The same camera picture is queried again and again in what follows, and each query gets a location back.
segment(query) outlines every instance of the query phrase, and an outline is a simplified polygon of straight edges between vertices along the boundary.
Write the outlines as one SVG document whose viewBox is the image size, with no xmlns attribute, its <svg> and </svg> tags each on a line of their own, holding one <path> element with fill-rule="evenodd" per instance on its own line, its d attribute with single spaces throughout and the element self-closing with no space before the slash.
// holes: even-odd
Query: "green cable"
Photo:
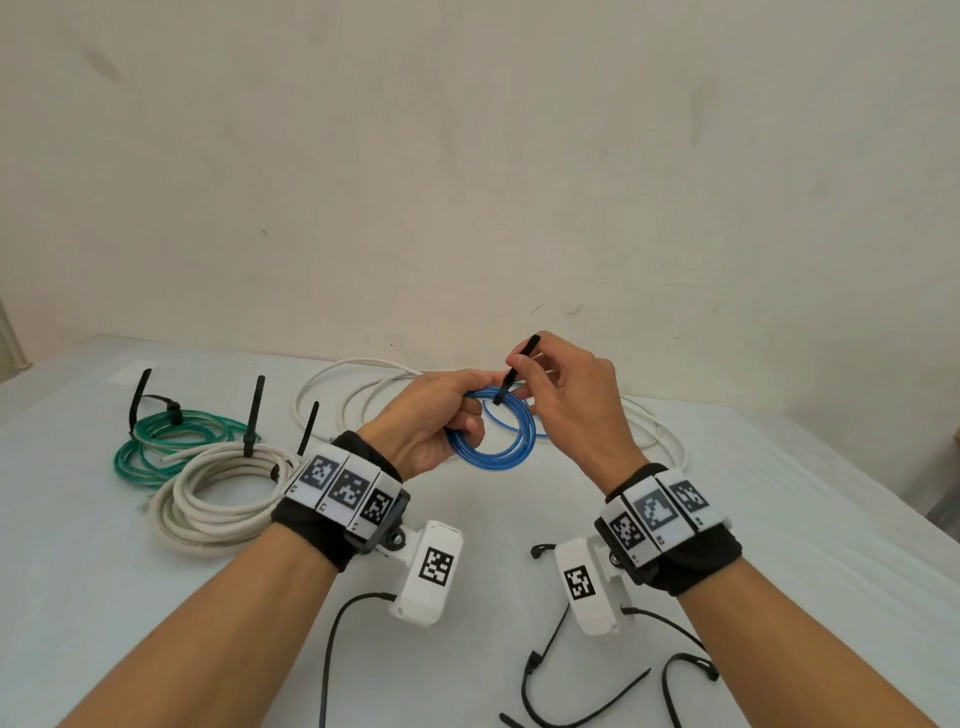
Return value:
<svg viewBox="0 0 960 728">
<path fill-rule="evenodd" d="M 174 413 L 157 412 L 138 420 L 130 440 L 113 455 L 113 469 L 130 483 L 159 488 L 186 466 L 186 460 L 158 465 L 151 459 L 200 445 L 228 443 L 243 437 L 247 426 L 229 417 L 212 415 L 199 409 L 184 409 L 181 425 L 174 424 Z"/>
</svg>

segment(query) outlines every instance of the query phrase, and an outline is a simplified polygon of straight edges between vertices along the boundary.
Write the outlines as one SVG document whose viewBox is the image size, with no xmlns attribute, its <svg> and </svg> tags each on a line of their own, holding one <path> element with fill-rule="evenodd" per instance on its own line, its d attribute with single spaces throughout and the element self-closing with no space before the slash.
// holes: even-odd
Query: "coiled white cable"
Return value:
<svg viewBox="0 0 960 728">
<path fill-rule="evenodd" d="M 243 443 L 216 443 L 172 453 L 161 462 L 193 458 L 176 476 L 160 486 L 147 508 L 147 519 L 168 546 L 190 556 L 226 556 L 236 553 L 270 525 L 270 513 L 283 497 L 283 488 L 300 458 L 285 449 L 263 443 L 244 457 Z M 197 494 L 207 486 L 238 475 L 279 477 L 266 498 L 244 505 L 216 505 Z"/>
<path fill-rule="evenodd" d="M 347 394 L 344 400 L 340 403 L 340 406 L 336 409 L 337 434 L 340 434 L 346 429 L 358 429 L 361 425 L 365 425 L 367 422 L 367 409 L 370 406 L 371 400 L 392 382 L 399 381 L 401 379 L 412 379 L 413 377 L 422 374 L 422 372 L 418 372 L 416 369 L 405 367 L 402 364 L 397 364 L 396 362 L 389 361 L 388 359 L 353 357 L 350 359 L 340 359 L 332 364 L 327 364 L 316 374 L 307 379 L 297 392 L 297 395 L 294 397 L 293 404 L 291 405 L 291 414 L 293 415 L 294 422 L 296 422 L 301 428 L 306 428 L 306 420 L 300 413 L 300 406 L 302 405 L 307 392 L 310 391 L 310 388 L 314 386 L 321 376 L 333 369 L 336 369 L 337 367 L 343 366 L 344 364 L 388 366 L 393 367 L 394 369 L 399 369 L 400 371 L 397 374 L 384 376 L 381 379 L 375 379 L 374 381 L 362 384 Z M 360 405 L 359 422 L 356 426 L 350 427 L 347 425 L 347 407 L 354 397 L 357 397 L 365 390 L 370 390 L 370 392 Z M 677 436 L 677 434 L 667 427 L 663 422 L 657 419 L 654 413 L 644 407 L 642 404 L 637 404 L 636 402 L 628 400 L 623 396 L 620 397 L 620 401 L 623 403 L 623 412 L 627 416 L 627 422 L 630 423 L 632 429 L 634 431 L 639 430 L 639 432 L 645 435 L 645 437 L 642 439 L 637 440 L 637 445 L 643 450 L 648 450 L 659 446 L 660 449 L 666 453 L 670 462 L 673 464 L 673 467 L 679 468 L 682 471 L 686 471 L 686 468 L 689 465 L 689 457 L 683 441 Z M 311 433 L 311 436 L 316 437 L 318 440 L 326 441 L 326 438 L 320 435 L 316 429 L 314 429 L 314 431 Z M 665 441 L 671 442 L 674 446 L 674 449 L 668 447 Z"/>
</svg>

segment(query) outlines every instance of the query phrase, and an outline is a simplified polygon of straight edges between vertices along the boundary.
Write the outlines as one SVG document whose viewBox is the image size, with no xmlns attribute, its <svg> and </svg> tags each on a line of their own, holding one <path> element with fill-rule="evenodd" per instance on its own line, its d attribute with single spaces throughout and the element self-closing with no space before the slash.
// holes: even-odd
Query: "person's right hand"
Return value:
<svg viewBox="0 0 960 728">
<path fill-rule="evenodd" d="M 529 357 L 519 353 L 525 344 L 517 344 L 507 357 L 526 381 L 514 394 L 534 398 L 530 410 L 540 415 L 554 445 L 605 494 L 647 464 L 623 414 L 609 359 L 598 359 L 549 331 L 540 332 Z"/>
</svg>

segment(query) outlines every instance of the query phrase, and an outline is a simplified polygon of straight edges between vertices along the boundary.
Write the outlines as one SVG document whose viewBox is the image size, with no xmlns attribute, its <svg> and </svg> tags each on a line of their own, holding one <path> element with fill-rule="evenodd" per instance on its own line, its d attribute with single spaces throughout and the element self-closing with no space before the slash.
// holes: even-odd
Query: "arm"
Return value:
<svg viewBox="0 0 960 728">
<path fill-rule="evenodd" d="M 483 440 L 480 402 L 464 393 L 502 376 L 423 375 L 357 434 L 404 480 L 432 470 L 453 454 L 445 427 L 463 430 L 474 447 Z M 61 728 L 260 725 L 336 575 L 316 548 L 273 523 L 147 635 Z"/>
<path fill-rule="evenodd" d="M 550 439 L 604 494 L 647 459 L 634 443 L 613 365 L 542 331 L 531 357 L 507 357 Z M 934 724 L 852 650 L 740 558 L 680 597 L 754 728 Z"/>
</svg>

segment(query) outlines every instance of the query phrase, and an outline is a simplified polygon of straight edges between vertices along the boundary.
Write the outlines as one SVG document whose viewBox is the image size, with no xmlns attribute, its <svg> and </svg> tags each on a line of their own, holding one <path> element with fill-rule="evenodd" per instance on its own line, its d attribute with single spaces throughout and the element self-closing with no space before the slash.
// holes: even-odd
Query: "qr code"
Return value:
<svg viewBox="0 0 960 728">
<path fill-rule="evenodd" d="M 701 508 L 709 506 L 707 499 L 700 495 L 700 492 L 694 488 L 688 480 L 681 483 L 675 483 L 669 486 L 670 492 L 677 497 L 684 508 L 690 513 L 699 511 Z"/>
<path fill-rule="evenodd" d="M 344 470 L 337 478 L 337 482 L 330 489 L 330 499 L 336 500 L 350 510 L 354 510 L 360 503 L 360 498 L 370 487 L 370 481 L 356 473 Z"/>
<path fill-rule="evenodd" d="M 360 518 L 367 519 L 367 521 L 371 523 L 380 525 L 383 522 L 383 517 L 387 515 L 387 511 L 390 510 L 390 506 L 393 502 L 393 498 L 388 496 L 379 488 L 374 488 L 373 492 L 370 494 L 370 497 L 367 498 L 367 504 L 363 507 L 363 510 L 360 511 Z"/>
<path fill-rule="evenodd" d="M 636 525 L 634 520 L 626 513 L 621 513 L 610 521 L 610 528 L 617 540 L 619 540 L 628 551 L 634 546 L 646 541 L 643 531 L 640 530 L 639 526 Z"/>
<path fill-rule="evenodd" d="M 428 547 L 426 558 L 423 559 L 423 566 L 420 567 L 420 578 L 443 587 L 446 586 L 446 578 L 450 575 L 450 569 L 452 568 L 453 556 L 436 548 Z"/>
<path fill-rule="evenodd" d="M 586 566 L 564 571 L 564 579 L 566 580 L 567 588 L 570 590 L 570 596 L 574 599 L 583 599 L 596 594 L 596 591 L 593 589 L 593 584 L 590 583 L 590 576 L 587 573 Z"/>
<path fill-rule="evenodd" d="M 317 455 L 311 462 L 299 480 L 301 483 L 313 486 L 319 490 L 324 490 L 330 484 L 330 478 L 337 473 L 340 463 L 329 458 Z"/>
<path fill-rule="evenodd" d="M 635 501 L 634 508 L 651 533 L 677 518 L 677 511 L 670 505 L 666 494 L 661 490 L 656 490 Z"/>
</svg>

